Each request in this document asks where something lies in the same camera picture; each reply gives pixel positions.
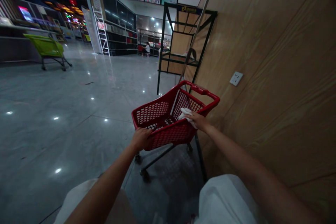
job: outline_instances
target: red shopping cart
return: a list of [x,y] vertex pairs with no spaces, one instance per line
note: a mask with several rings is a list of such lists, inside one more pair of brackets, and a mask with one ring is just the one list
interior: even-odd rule
[[[209,96],[214,101],[205,105],[203,102],[182,89],[183,85],[189,85],[191,90],[201,95]],[[160,156],[141,169],[140,175],[143,177],[145,182],[150,181],[147,168],[166,155],[177,145],[185,143],[187,144],[187,151],[193,151],[190,142],[196,134],[197,129],[195,129],[191,123],[187,121],[187,119],[179,120],[179,115],[181,114],[180,109],[188,108],[203,116],[207,116],[207,114],[218,105],[219,101],[220,99],[218,96],[185,80],[174,86],[165,95],[132,111],[135,129],[141,127],[153,130],[148,138],[149,144],[145,148],[146,151],[153,150],[170,143],[173,144]],[[137,154],[135,157],[135,162],[138,164],[141,163],[140,154]]]

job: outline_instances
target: hand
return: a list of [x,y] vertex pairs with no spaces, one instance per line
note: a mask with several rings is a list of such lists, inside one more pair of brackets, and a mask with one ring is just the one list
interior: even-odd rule
[[148,137],[152,133],[151,129],[137,128],[132,141],[131,146],[135,149],[136,152],[142,151],[148,145]]
[[199,128],[201,131],[205,132],[207,128],[211,126],[211,124],[206,120],[204,116],[194,111],[192,111],[191,113],[192,113],[192,116],[191,115],[185,115],[185,116],[192,119],[195,122],[196,127]]

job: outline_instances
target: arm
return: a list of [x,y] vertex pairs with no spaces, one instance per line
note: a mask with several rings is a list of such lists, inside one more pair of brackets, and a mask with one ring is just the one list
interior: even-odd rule
[[236,170],[271,223],[321,223],[277,177],[200,114],[188,116],[205,132]]
[[65,224],[105,223],[135,154],[146,147],[151,132],[151,129],[136,130],[131,144],[93,185]]

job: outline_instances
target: forearm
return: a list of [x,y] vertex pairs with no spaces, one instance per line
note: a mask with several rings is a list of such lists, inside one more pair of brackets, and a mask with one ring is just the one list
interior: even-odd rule
[[213,126],[205,130],[273,223],[319,223],[319,219],[277,177]]
[[66,224],[105,223],[136,152],[132,146],[123,151],[77,205]]

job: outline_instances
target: red lantern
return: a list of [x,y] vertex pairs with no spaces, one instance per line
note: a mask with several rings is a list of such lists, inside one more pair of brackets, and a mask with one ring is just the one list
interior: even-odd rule
[[69,1],[70,1],[70,3],[71,3],[73,6],[76,6],[76,5],[77,5],[76,0],[69,0]]

